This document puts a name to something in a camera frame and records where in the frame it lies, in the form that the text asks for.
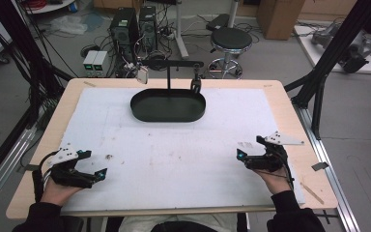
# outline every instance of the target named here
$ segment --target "person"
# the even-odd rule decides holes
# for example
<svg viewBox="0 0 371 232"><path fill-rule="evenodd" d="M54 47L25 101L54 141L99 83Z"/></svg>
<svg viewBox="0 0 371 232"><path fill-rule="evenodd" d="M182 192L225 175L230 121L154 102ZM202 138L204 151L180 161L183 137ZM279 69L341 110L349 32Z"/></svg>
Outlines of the person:
<svg viewBox="0 0 371 232"><path fill-rule="evenodd" d="M311 209L301 209L294 192L291 190L287 179L284 178L285 170L281 168L275 172L255 170L266 183L272 193L271 199L276 209L273 219L269 220L267 227L269 232L324 232L325 229ZM14 228L13 232L67 232L64 222L60 217L62 206L82 188L64 187L57 185L51 178L48 179L41 202L34 203L29 208L28 218L25 222ZM181 223L168 224L177 230ZM217 231L198 223L187 223L188 230L181 231ZM153 228L159 231L158 225Z"/></svg>

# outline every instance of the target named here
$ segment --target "hand-mounted controller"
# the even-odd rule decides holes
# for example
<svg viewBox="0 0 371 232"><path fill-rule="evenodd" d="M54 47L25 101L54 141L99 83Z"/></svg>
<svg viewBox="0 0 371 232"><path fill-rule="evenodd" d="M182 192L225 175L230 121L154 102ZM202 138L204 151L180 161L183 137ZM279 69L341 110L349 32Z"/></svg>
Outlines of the hand-mounted controller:
<svg viewBox="0 0 371 232"><path fill-rule="evenodd" d="M265 146L263 156L249 156L237 149L237 160L242 161L245 167L251 170L268 170L274 172L288 163L288 155L282 145L267 142L265 138L257 136L257 142Z"/></svg>
<svg viewBox="0 0 371 232"><path fill-rule="evenodd" d="M35 200L40 202L43 196L43 186L46 173L50 172L53 181L62 186L78 187L90 189L93 184L102 181L106 178L107 168L95 172L94 175L82 173L74 169L79 160L87 159L92 155L91 151L75 151L70 145L61 148L59 151L52 152L44 157L39 164L38 168L32 172ZM52 165L47 170L45 175L42 174L43 163L49 158L53 157L48 163Z"/></svg>
<svg viewBox="0 0 371 232"><path fill-rule="evenodd" d="M91 189L93 184L106 178L107 168L95 172L94 175L74 169L79 160L87 159L92 154L91 151L77 151L76 153L78 155L77 159L71 159L52 166L50 176L56 184Z"/></svg>

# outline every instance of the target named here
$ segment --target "table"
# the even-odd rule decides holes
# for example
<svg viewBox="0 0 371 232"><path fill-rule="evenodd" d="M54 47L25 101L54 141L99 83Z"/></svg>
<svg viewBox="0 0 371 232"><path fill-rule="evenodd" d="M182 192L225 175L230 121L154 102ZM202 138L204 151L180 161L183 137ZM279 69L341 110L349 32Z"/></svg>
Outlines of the table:
<svg viewBox="0 0 371 232"><path fill-rule="evenodd" d="M189 88L189 79L172 80L173 88ZM63 133L69 119L74 113L79 96L85 88L164 88L165 79L150 79L147 86L138 83L135 79L89 79L79 78L70 81L53 117L47 126L42 141L39 144L31 164L38 164L42 158L59 148ZM270 104L274 120L280 132L294 135L305 141L303 146L289 146L286 151L291 164L298 173L305 197L302 207L313 209L333 209L337 206L336 197L330 187L324 171L314 171L311 165L318 162L309 140L304 132L300 120L292 107L282 84L276 80L203 80L203 88L252 88L262 89ZM26 218L29 205L34 203L33 184L30 173L22 178L14 198L7 210L8 218ZM220 212L252 212L271 211L270 207L226 207L226 208L196 208L160 211L120 211L120 212L78 212L73 213L81 217L104 217L115 215L155 215L155 214L188 214L188 213L220 213Z"/></svg>

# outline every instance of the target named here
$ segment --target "trash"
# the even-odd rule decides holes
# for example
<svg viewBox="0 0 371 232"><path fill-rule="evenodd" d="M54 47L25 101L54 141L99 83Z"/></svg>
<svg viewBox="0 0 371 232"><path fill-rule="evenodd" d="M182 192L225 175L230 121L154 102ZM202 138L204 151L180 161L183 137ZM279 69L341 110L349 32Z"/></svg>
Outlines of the trash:
<svg viewBox="0 0 371 232"><path fill-rule="evenodd" d="M51 30L83 35L87 31L87 25L80 23L80 21L81 17L79 16L58 17L50 22Z"/></svg>

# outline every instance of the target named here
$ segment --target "hand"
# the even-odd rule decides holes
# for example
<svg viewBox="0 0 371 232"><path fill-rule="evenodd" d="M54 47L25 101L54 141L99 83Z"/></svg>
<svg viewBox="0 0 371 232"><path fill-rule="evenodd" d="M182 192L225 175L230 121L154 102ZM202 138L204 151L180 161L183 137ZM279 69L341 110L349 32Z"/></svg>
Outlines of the hand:
<svg viewBox="0 0 371 232"><path fill-rule="evenodd" d="M58 206L63 206L68 202L69 198L83 188L65 187L57 185L52 178L49 177L44 188L41 202L52 203Z"/></svg>
<svg viewBox="0 0 371 232"><path fill-rule="evenodd" d="M277 194L285 190L291 190L286 178L285 167L282 167L274 172L268 170L254 170L265 182L268 190L272 194Z"/></svg>

